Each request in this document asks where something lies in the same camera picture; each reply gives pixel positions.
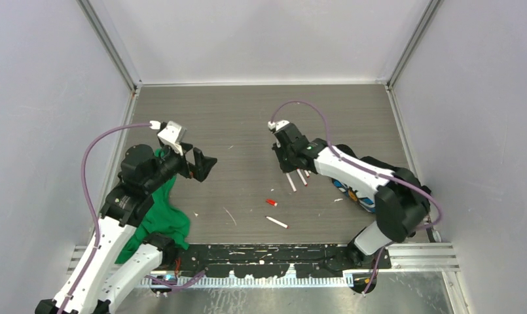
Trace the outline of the red pen cap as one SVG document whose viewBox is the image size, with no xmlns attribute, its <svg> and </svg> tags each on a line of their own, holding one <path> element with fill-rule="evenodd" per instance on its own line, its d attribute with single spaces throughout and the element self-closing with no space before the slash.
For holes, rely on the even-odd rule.
<svg viewBox="0 0 527 314">
<path fill-rule="evenodd" d="M 278 203 L 274 200 L 271 200 L 271 199 L 267 199 L 266 202 L 271 205 L 271 206 L 274 206 L 276 207 L 278 205 Z"/>
</svg>

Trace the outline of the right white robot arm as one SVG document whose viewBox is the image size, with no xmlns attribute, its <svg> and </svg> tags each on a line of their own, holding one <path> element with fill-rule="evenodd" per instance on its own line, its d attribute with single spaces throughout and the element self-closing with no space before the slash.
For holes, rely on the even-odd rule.
<svg viewBox="0 0 527 314">
<path fill-rule="evenodd" d="M 374 222 L 348 244 L 348 256 L 356 268 L 366 268 L 382 247 L 404 242 L 429 214 L 430 191 L 408 169 L 369 156 L 357 158 L 344 146 L 330 145 L 324 139 L 309 141 L 287 120 L 269 122 L 268 129 L 276 138 L 272 150 L 284 173 L 299 170 L 328 177 L 375 214 Z"/>
</svg>

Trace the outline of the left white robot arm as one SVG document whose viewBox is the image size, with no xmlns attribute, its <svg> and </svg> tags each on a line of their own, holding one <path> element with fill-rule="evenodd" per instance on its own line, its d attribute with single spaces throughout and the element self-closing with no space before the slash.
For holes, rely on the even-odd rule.
<svg viewBox="0 0 527 314">
<path fill-rule="evenodd" d="M 177 249 L 160 232 L 146 236 L 117 271 L 115 261 L 154 204 L 153 193 L 176 175 L 204 181 L 217 163 L 191 144 L 194 162 L 166 146 L 157 155 L 149 145 L 126 151 L 119 183 L 106 196 L 97 219 L 98 231 L 86 247 L 67 283 L 51 299 L 41 300 L 36 313 L 115 313 L 134 287 L 157 267 L 172 268 Z"/>
</svg>

